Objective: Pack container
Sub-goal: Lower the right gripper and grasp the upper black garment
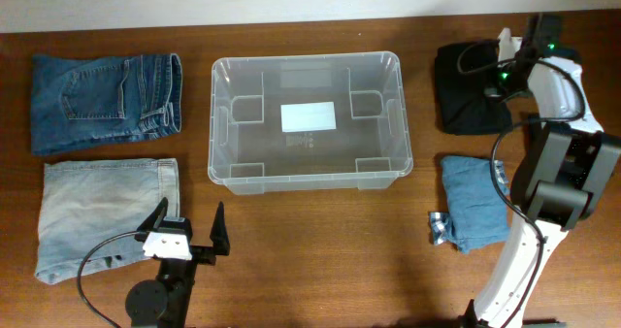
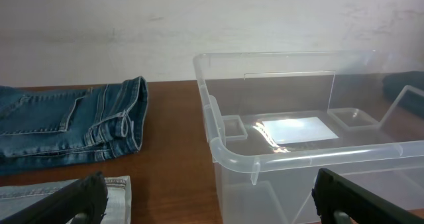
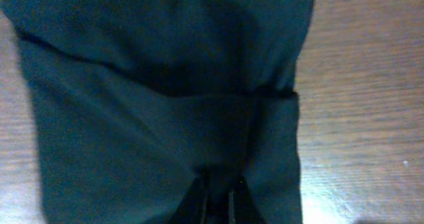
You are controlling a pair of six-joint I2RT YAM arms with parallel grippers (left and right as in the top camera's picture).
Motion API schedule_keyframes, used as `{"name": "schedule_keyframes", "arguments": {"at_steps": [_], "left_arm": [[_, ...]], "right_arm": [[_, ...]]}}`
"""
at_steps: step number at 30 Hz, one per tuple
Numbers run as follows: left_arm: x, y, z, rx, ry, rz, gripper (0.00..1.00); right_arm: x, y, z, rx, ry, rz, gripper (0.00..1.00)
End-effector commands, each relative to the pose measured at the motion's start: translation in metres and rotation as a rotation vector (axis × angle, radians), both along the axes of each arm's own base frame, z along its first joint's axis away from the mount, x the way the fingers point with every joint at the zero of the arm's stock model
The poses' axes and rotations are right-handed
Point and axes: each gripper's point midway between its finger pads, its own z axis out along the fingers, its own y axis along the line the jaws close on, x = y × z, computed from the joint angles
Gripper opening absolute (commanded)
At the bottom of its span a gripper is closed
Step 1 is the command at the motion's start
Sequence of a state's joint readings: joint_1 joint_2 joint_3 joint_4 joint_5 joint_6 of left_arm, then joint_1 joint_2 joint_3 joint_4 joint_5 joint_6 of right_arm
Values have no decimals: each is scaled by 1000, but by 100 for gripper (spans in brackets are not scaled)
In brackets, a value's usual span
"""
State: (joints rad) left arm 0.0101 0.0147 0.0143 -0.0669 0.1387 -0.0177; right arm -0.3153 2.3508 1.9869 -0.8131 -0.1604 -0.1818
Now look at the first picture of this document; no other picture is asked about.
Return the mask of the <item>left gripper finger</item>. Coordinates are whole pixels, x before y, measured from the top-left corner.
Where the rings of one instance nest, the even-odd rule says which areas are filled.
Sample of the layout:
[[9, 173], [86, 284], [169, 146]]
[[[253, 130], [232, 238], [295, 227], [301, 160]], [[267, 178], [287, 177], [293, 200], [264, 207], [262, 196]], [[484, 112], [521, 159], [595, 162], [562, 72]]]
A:
[[212, 251], [216, 256], [228, 256], [230, 254], [230, 241], [225, 224], [225, 207], [223, 202], [218, 203], [212, 230], [210, 233]]
[[136, 229], [135, 240], [145, 242], [150, 232], [154, 232], [167, 214], [169, 201], [163, 197], [154, 211]]

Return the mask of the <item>large black garment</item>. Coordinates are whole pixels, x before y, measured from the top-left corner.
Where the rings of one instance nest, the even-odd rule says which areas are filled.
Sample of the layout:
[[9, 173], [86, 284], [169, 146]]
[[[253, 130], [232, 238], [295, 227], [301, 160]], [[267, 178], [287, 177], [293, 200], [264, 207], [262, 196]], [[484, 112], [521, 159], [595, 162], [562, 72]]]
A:
[[498, 60], [492, 44], [475, 42], [438, 48], [434, 60], [434, 87], [440, 107], [441, 130], [452, 135], [498, 134], [511, 125], [501, 94], [498, 71], [468, 74]]

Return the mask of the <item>blue shirt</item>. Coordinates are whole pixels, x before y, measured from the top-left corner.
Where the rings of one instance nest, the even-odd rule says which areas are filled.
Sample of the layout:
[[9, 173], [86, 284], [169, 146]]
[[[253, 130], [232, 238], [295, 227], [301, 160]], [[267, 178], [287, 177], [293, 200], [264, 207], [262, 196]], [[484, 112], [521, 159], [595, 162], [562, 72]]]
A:
[[441, 160], [447, 210], [429, 214], [432, 243], [451, 243], [467, 254], [507, 240], [507, 194], [504, 163], [448, 155]]

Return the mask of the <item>small black garment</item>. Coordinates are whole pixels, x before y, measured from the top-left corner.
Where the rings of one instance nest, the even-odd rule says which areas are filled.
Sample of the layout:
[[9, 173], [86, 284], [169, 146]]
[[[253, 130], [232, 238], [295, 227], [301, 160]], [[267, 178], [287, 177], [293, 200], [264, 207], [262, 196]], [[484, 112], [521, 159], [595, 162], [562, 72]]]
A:
[[525, 148], [529, 149], [534, 142], [539, 138], [545, 124], [539, 121], [539, 115], [535, 113], [527, 114], [525, 119], [529, 122], [525, 126]]

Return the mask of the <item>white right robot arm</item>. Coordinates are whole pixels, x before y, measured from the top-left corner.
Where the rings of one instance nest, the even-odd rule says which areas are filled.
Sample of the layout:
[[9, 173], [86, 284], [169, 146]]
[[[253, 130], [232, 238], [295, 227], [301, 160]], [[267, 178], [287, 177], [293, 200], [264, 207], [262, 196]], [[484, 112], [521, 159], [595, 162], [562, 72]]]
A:
[[508, 239], [484, 289], [460, 316], [462, 327], [521, 327], [545, 264], [576, 224], [593, 214], [620, 158], [620, 140], [595, 120], [576, 52], [559, 45], [562, 20], [532, 16], [521, 37], [504, 29], [493, 40], [494, 67], [508, 96], [530, 93], [536, 128], [502, 201], [513, 210]]

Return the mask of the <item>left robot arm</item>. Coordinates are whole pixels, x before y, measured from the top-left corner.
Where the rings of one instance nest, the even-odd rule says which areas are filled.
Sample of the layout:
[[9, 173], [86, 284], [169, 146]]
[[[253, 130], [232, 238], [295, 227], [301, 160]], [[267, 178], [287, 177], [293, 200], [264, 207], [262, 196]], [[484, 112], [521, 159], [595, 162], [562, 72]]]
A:
[[197, 267], [213, 266], [218, 256], [230, 253], [222, 203], [212, 223], [210, 246], [193, 245], [190, 220], [168, 216], [168, 206], [163, 198], [137, 228], [135, 240], [143, 245], [146, 257], [159, 262], [159, 270], [154, 279], [137, 283], [126, 296], [125, 310], [133, 327], [182, 327]]

